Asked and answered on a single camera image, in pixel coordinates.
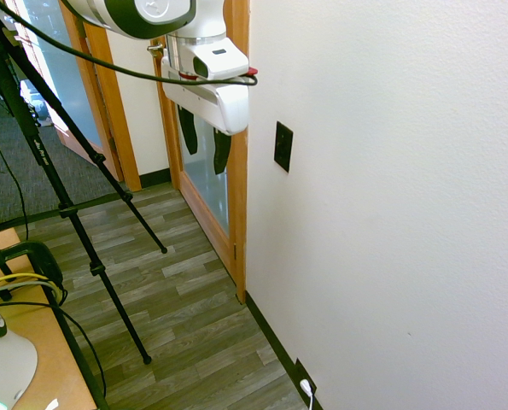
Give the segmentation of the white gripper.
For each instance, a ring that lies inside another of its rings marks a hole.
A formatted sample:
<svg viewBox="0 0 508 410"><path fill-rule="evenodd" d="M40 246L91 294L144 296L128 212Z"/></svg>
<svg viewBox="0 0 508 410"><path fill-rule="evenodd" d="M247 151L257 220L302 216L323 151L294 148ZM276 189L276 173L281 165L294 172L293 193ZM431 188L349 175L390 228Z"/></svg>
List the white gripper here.
<svg viewBox="0 0 508 410"><path fill-rule="evenodd" d="M178 105L178 117L185 146L190 155L198 150L195 115L214 127L215 174L227 166L231 136L248 126L249 104L246 85L177 85L164 83L166 97Z"/></svg>

